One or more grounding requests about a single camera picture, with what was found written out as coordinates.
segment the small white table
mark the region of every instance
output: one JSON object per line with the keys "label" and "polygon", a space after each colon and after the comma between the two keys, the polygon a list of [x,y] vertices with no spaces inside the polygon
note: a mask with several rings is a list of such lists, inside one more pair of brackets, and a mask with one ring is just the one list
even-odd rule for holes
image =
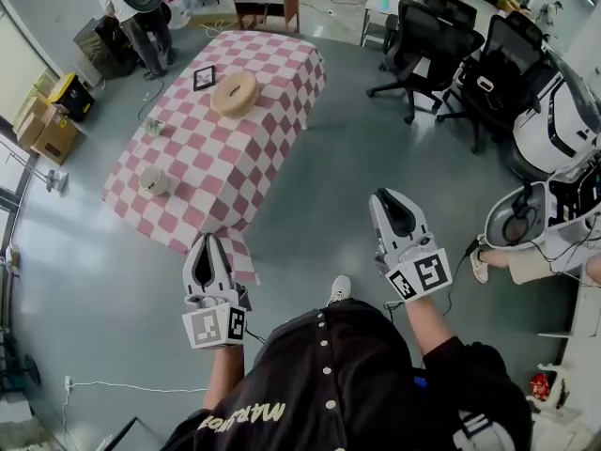
{"label": "small white table", "polygon": [[253,22],[248,28],[255,28],[257,25],[256,17],[262,17],[261,23],[265,23],[268,16],[284,17],[285,29],[288,30],[288,23],[296,16],[297,29],[301,31],[301,19],[299,15],[299,0],[234,0],[236,13],[238,15],[238,23],[240,30],[245,30],[244,17],[246,15],[253,16]]}
{"label": "small white table", "polygon": [[365,45],[366,40],[372,40],[377,43],[383,43],[384,40],[378,37],[367,35],[367,26],[369,25],[369,12],[374,11],[382,15],[396,15],[398,17],[398,3],[400,0],[367,0],[365,3],[365,15],[363,16],[363,27],[361,31],[361,39],[359,41],[360,46]]}

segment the checkered tablecloth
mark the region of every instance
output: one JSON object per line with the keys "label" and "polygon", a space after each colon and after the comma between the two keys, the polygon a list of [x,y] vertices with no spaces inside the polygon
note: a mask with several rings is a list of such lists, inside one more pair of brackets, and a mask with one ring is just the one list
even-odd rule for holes
{"label": "checkered tablecloth", "polygon": [[[215,86],[193,91],[193,73],[216,66],[217,82],[250,70],[260,84],[254,108],[242,118],[210,108]],[[281,35],[222,32],[165,91],[149,117],[166,122],[153,138],[140,127],[107,179],[102,198],[143,234],[187,253],[199,234],[223,243],[234,278],[258,282],[243,232],[304,128],[326,83],[315,46]],[[139,187],[155,164],[171,180],[169,193]]]}

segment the person's foot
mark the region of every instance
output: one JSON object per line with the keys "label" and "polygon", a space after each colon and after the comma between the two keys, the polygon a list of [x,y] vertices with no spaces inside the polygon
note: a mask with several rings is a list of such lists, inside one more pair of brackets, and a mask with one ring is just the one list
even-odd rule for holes
{"label": "person's foot", "polygon": [[[484,238],[484,234],[478,236],[478,241]],[[471,270],[473,275],[476,277],[478,282],[486,284],[488,282],[488,264],[480,260],[480,248],[476,249],[470,254]]]}
{"label": "person's foot", "polygon": [[339,275],[331,285],[331,294],[328,305],[348,299],[350,297],[350,279],[347,275]]}
{"label": "person's foot", "polygon": [[167,52],[167,65],[173,65],[173,63],[176,61],[176,56],[176,49],[169,49]]}
{"label": "person's foot", "polygon": [[157,79],[161,79],[162,77],[164,77],[167,74],[167,72],[165,72],[164,70],[160,73],[153,73],[151,71],[148,71],[144,74],[144,80],[157,80]]}

